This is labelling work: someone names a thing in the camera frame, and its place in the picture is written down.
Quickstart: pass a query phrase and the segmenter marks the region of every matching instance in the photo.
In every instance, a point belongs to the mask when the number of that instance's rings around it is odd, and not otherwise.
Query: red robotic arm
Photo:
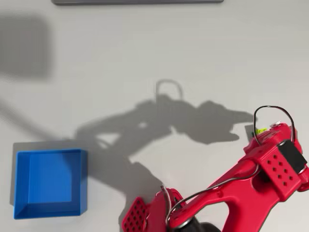
[[[259,143],[252,139],[244,148],[245,156],[214,182],[211,190],[198,194],[188,204],[182,202],[168,212],[167,195],[158,192],[152,203],[145,206],[147,210],[138,222],[143,224],[140,231],[166,232],[168,227],[182,231],[205,206],[226,202],[229,215],[222,232],[258,232],[272,207],[296,190],[309,189],[309,168],[297,136],[291,142],[291,128],[287,124],[280,123],[257,137]],[[168,189],[168,194],[172,206],[182,199],[174,189]],[[134,232],[126,224],[133,211],[134,204],[123,221],[125,232]],[[166,215],[170,216],[168,226]]]

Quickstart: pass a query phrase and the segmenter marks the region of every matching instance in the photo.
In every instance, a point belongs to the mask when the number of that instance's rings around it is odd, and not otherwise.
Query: blue plastic bin
[[[86,151],[17,152],[15,219],[78,216],[86,210]]]

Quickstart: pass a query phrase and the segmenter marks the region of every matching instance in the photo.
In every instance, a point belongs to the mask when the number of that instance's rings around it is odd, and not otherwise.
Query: small green object
[[[261,133],[263,133],[266,130],[267,130],[267,128],[256,129],[255,132],[256,132],[256,134],[261,134]]]
[[[256,134],[261,134],[261,133],[263,133],[266,130],[267,130],[267,128],[256,129],[255,132],[256,132]]]

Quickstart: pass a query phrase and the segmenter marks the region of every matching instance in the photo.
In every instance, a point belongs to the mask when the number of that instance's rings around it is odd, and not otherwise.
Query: cable
[[[257,143],[259,145],[261,145],[259,139],[257,138],[257,134],[256,134],[256,112],[259,110],[259,109],[262,109],[262,108],[277,108],[277,109],[280,109],[282,110],[283,112],[285,112],[285,114],[289,117],[290,121],[291,121],[291,124],[292,124],[292,137],[291,137],[291,141],[292,143],[294,144],[295,143],[295,138],[296,138],[296,130],[295,130],[295,126],[294,126],[294,121],[291,117],[291,115],[285,110],[283,109],[282,107],[280,106],[275,106],[275,105],[263,105],[263,106],[260,106],[259,108],[257,108],[253,114],[253,134],[254,134],[254,138],[255,140],[257,141]]]
[[[250,178],[250,177],[252,177],[252,176],[254,176],[255,174],[258,173],[259,167],[260,167],[260,166],[257,164],[257,165],[256,165],[255,171],[254,171],[252,174],[250,174],[249,176],[245,176],[245,177],[232,177],[232,178],[230,178],[230,179],[227,179],[227,180],[225,180],[225,181],[222,181],[222,182],[219,183],[219,184],[210,186],[210,187],[208,187],[208,188],[205,189],[205,190],[202,190],[202,191],[200,191],[200,192],[197,192],[197,193],[195,193],[195,194],[193,194],[193,195],[191,195],[191,196],[189,196],[189,197],[187,197],[187,198],[184,198],[184,199],[178,201],[178,202],[170,209],[170,211],[169,211],[169,213],[168,213],[168,215],[167,215],[167,217],[166,217],[166,219],[165,219],[165,223],[168,225],[170,214],[171,214],[171,213],[174,211],[174,209],[176,209],[176,207],[177,207],[178,205],[180,205],[181,203],[186,202],[186,201],[190,200],[191,198],[194,198],[195,196],[197,196],[197,195],[199,195],[199,194],[202,194],[202,193],[204,193],[204,192],[206,192],[206,191],[208,191],[208,190],[215,189],[216,187],[219,187],[219,186],[221,186],[221,185],[224,185],[224,184],[226,184],[226,183],[228,183],[228,182],[230,182],[230,181],[248,179],[248,178]]]
[[[168,199],[168,202],[169,202],[169,210],[168,210],[168,213],[171,211],[172,209],[172,201],[170,200],[170,196],[169,196],[169,192],[168,190],[166,189],[166,187],[164,185],[161,186],[161,189],[164,190],[165,194],[166,194],[166,197]]]

